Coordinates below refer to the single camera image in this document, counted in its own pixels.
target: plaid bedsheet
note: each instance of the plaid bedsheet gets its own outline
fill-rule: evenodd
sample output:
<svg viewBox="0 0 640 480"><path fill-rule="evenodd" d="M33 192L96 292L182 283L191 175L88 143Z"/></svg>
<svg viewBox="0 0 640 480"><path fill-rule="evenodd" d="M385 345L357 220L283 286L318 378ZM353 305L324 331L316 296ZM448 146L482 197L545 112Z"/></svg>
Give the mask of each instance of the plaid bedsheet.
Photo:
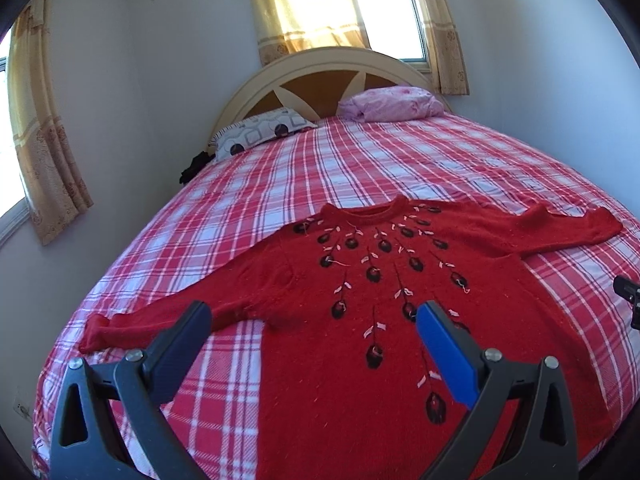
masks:
<svg viewBox="0 0 640 480"><path fill-rule="evenodd" d="M469 120L447 115L362 125L329 118L316 130L209 165L95 285L40 375L34 410L36 470L46 477L65 367L79 354L76 345L90 313L130 312L181 290L326 202L372 205L399 192L493 203L513 213L539 202L570 215L604 206L622 221L623 233L604 244L527 259L587 345L602 395L619 424L639 397L640 336L628 328L631 310L613 293L612 280L616 274L639 278L640 223L576 171ZM210 336L174 402L162 409L212 479L255 477L261 331L261 322L250 321ZM123 353L112 349L88 360L116 360ZM115 408L136 465L153 476L126 415L119 404Z"/></svg>

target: electrical outlet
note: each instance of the electrical outlet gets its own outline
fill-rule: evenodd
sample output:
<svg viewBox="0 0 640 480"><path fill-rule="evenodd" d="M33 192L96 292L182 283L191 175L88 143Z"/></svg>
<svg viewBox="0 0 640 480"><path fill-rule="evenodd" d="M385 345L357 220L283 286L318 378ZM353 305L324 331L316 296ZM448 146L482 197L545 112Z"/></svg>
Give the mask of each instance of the electrical outlet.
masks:
<svg viewBox="0 0 640 480"><path fill-rule="evenodd" d="M29 406L26 402L24 402L20 398L20 391L15 393L14 412L20 415L24 420L28 420L29 422L32 422L31 406Z"/></svg>

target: patterned pillowcase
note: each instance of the patterned pillowcase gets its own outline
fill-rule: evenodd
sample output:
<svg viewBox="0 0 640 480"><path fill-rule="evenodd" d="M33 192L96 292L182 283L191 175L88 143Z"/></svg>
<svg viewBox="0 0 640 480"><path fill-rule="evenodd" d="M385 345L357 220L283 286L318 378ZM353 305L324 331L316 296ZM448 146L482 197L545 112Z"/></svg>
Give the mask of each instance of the patterned pillowcase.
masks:
<svg viewBox="0 0 640 480"><path fill-rule="evenodd" d="M216 152L216 161L226 160L267 140L295 134L304 128L316 128L291 108L278 108L247 117L222 128L209 141L209 152Z"/></svg>

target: sweater cuff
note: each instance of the sweater cuff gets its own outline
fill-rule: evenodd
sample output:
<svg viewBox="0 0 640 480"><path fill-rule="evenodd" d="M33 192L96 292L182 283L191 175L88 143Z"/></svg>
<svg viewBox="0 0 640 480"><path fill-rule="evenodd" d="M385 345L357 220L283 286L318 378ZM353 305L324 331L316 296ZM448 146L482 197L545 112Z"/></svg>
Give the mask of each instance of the sweater cuff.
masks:
<svg viewBox="0 0 640 480"><path fill-rule="evenodd" d="M110 320L102 314L91 314L84 327L82 339L78 343L81 354L90 354L105 348L105 342L100 334L103 329L109 326Z"/></svg>
<svg viewBox="0 0 640 480"><path fill-rule="evenodd" d="M599 244L620 234L622 223L604 207L599 207L595 211L589 211L590 223L593 226L594 243Z"/></svg>

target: curtain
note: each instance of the curtain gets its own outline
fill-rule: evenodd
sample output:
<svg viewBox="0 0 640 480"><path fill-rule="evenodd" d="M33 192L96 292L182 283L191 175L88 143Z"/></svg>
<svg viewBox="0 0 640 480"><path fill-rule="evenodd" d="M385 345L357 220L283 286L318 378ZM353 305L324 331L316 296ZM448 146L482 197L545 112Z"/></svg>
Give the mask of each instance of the curtain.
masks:
<svg viewBox="0 0 640 480"><path fill-rule="evenodd" d="M469 95L460 38L446 0L418 0L431 65L434 90Z"/></svg>
<svg viewBox="0 0 640 480"><path fill-rule="evenodd" d="M262 65L320 46L369 48L357 0L252 0Z"/></svg>
<svg viewBox="0 0 640 480"><path fill-rule="evenodd" d="M51 0L31 0L14 23L7 87L15 150L31 219L43 245L93 205L51 92Z"/></svg>

